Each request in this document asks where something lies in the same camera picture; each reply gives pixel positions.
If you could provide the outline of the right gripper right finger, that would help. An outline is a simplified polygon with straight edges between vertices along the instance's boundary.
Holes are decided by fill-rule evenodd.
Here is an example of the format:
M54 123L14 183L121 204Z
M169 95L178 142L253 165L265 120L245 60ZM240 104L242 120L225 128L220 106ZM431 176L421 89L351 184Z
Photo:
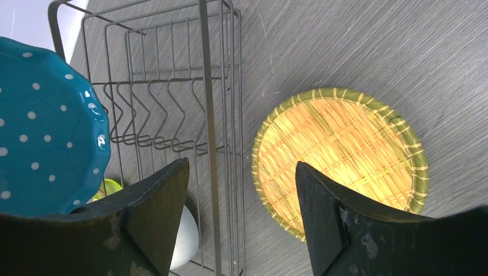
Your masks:
M305 162L295 182L314 275L486 275L487 207L441 218L392 208Z

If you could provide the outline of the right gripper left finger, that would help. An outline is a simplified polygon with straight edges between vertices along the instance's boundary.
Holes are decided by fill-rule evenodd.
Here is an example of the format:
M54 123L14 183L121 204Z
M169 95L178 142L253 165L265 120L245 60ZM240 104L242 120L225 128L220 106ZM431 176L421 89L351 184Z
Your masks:
M179 158L69 214L1 214L2 275L168 275L189 183Z

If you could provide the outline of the white ceramic bowl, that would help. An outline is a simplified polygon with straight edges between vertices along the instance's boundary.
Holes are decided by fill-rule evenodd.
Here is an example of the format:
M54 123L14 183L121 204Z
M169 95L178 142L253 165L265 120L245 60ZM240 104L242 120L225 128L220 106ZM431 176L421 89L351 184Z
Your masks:
M196 255L199 245L200 236L196 220L184 205L170 269L174 270L188 263Z

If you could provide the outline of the woven bamboo tray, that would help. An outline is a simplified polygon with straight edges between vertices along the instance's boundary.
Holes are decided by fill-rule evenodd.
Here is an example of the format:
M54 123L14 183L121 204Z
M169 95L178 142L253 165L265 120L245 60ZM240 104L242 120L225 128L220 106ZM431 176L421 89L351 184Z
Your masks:
M430 177L419 137L392 107L366 93L336 87L301 92L276 106L256 134L256 192L276 223L305 242L298 162L390 207L419 214L425 206Z

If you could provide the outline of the blue polka dot plate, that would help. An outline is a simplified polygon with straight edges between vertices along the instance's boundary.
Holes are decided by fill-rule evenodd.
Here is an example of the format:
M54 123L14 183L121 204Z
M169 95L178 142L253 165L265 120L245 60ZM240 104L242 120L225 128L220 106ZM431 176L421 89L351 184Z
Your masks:
M98 192L109 119L90 82L57 53L1 38L1 212L67 214Z

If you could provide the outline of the wire dish rack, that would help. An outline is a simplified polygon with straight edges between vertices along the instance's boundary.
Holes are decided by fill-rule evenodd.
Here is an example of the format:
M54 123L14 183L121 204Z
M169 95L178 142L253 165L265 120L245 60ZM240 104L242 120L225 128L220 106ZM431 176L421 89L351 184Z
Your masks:
M196 253L172 275L246 275L242 14L233 1L51 1L54 49L110 121L105 179L189 160Z

